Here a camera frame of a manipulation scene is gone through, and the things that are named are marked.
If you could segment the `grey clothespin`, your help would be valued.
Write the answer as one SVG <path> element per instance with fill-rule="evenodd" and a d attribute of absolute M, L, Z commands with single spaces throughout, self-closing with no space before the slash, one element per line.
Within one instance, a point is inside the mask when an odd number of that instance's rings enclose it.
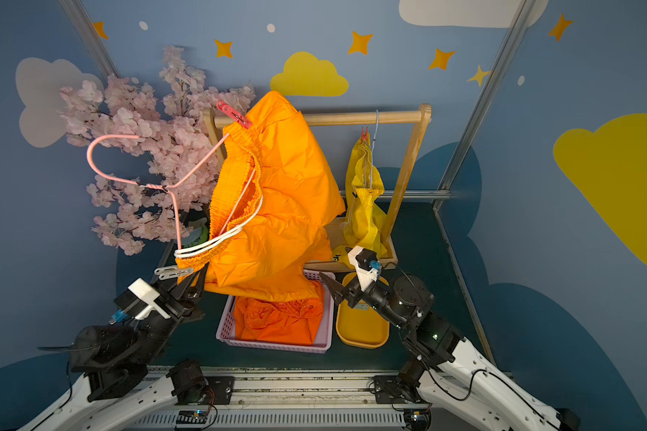
<path fill-rule="evenodd" d="M 156 268 L 154 270 L 154 275 L 157 276 L 159 280 L 168 280 L 172 278 L 183 278 L 194 273 L 193 268 L 180 269 L 176 265 Z"/>

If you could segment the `dark orange shorts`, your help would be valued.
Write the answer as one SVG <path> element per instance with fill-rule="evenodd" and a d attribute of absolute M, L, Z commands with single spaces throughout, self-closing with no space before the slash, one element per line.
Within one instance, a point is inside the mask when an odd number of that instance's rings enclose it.
<path fill-rule="evenodd" d="M 298 346 L 311 346 L 325 310 L 325 292 L 319 281 L 309 283 L 316 297 L 284 303 L 235 298 L 235 338 Z"/>

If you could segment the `light orange shorts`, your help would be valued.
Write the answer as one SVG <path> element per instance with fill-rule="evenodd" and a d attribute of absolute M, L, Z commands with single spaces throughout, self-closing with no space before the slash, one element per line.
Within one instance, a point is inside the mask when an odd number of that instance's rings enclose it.
<path fill-rule="evenodd" d="M 325 155 L 303 114 L 280 93 L 249 111 L 251 127 L 224 129 L 228 157 L 210 201 L 211 249 L 176 254 L 179 269 L 206 269 L 206 290 L 272 303 L 318 299 L 304 275 L 327 261 L 326 226 L 345 210 Z"/>

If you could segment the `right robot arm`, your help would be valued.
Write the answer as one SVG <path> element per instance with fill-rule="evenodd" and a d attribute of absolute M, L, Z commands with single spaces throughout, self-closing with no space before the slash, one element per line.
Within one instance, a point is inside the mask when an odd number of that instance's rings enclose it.
<path fill-rule="evenodd" d="M 321 276 L 340 305 L 363 302 L 396 328 L 411 353 L 395 379 L 406 397 L 446 409 L 479 430 L 577 430 L 580 418 L 553 408 L 517 385 L 491 363 L 454 325 L 431 312 L 434 296 L 415 276 L 393 285 L 358 279 L 343 285 Z"/>

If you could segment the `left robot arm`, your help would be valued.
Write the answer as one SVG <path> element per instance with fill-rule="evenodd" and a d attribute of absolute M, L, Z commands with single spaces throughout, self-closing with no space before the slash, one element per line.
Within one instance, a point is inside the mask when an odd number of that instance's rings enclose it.
<path fill-rule="evenodd" d="M 183 323 L 203 314 L 206 269 L 165 267 L 156 283 L 139 278 L 114 301 L 106 325 L 81 330 L 68 353 L 68 390 L 24 425 L 26 430 L 122 430 L 174 404 L 213 402 L 194 360 L 183 360 L 150 384 L 148 366 Z"/>

